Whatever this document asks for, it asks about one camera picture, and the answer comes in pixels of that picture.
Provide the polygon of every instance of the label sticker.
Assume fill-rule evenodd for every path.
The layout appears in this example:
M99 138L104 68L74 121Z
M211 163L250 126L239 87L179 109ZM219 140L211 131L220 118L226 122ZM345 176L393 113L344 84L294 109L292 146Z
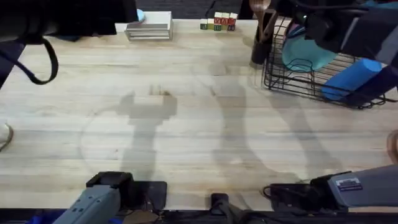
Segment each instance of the label sticker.
M336 180L336 185L341 192L349 190L362 190L361 182L358 178Z

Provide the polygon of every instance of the black cable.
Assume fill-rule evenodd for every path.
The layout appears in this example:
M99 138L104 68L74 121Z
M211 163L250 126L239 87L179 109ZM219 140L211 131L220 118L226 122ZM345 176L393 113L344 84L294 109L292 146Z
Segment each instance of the black cable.
M125 214L122 214L122 215L118 215L118 214L116 214L116 216L117 217L128 217L129 215L132 215L134 212L136 212L137 210L132 210L131 212L129 212L129 213L125 213Z
M287 188L285 188L285 187L277 187L277 186L268 185L268 186L265 186L265 187L262 189L262 193L264 194L265 197L269 197L269 198L271 198L272 196L266 194L266 190L267 190L267 189L277 189L277 190L280 190L280 191L284 191L284 192L290 193L290 194L295 195L295 196L299 196L299 197L302 197L302 198L306 198L305 194L303 194L303 193L301 193L301 192L298 192L298 191L295 191L295 190L290 190L290 189L287 189Z
M27 77L36 85L44 85L49 82L51 82L55 77L57 77L58 73L58 58L57 55L55 54L55 51L53 47L51 46L50 42L46 39L42 39L42 43L44 44L45 49L47 50L47 53L49 53L50 61L51 61L51 75L50 78L46 81L39 80L36 78L35 74L31 72L28 68L25 67L22 63L20 63L18 60L8 56L5 52L0 50L0 57L6 59L7 61L11 62L13 65L17 66L20 68L26 75Z
M205 18L206 18L206 19L208 18L208 14L209 14L210 10L214 8L214 5L216 4L216 1L217 1L217 0L214 0L214 1L211 3L210 7L207 9L207 11L206 11L206 13L205 13Z
M358 9L368 11L369 8L362 6L354 6L354 5L344 5L344 6L312 6L305 3L300 2L300 0L289 0L292 4L296 6L300 6L302 8L311 9L311 10L334 10L334 9Z

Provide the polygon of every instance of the black cup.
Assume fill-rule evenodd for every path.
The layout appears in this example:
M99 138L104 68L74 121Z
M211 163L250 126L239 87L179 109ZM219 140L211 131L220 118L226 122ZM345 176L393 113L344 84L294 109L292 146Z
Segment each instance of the black cup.
M254 45L251 52L251 62L257 65L263 65L265 60L268 58L269 53L271 52L272 38L274 34L271 34L267 40L261 42L259 40L259 32L260 30L257 27Z

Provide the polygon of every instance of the wooden table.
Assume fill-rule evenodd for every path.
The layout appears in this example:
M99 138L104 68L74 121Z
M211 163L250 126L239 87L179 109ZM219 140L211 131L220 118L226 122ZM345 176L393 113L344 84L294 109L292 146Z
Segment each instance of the wooden table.
M15 68L1 89L15 137L0 152L0 207L67 208L97 172L123 170L166 181L168 209L226 192L268 210L267 184L391 164L397 105L355 111L264 90L249 66L256 24L222 33L176 20L170 42L49 38L58 77L37 86ZM49 74L41 46L21 62Z

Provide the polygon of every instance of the stack of books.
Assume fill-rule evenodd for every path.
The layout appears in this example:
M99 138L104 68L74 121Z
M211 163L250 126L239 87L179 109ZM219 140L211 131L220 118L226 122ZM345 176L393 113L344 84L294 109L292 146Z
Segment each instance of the stack of books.
M144 12L144 14L143 22L133 22L127 25L124 32L130 41L172 39L172 12Z

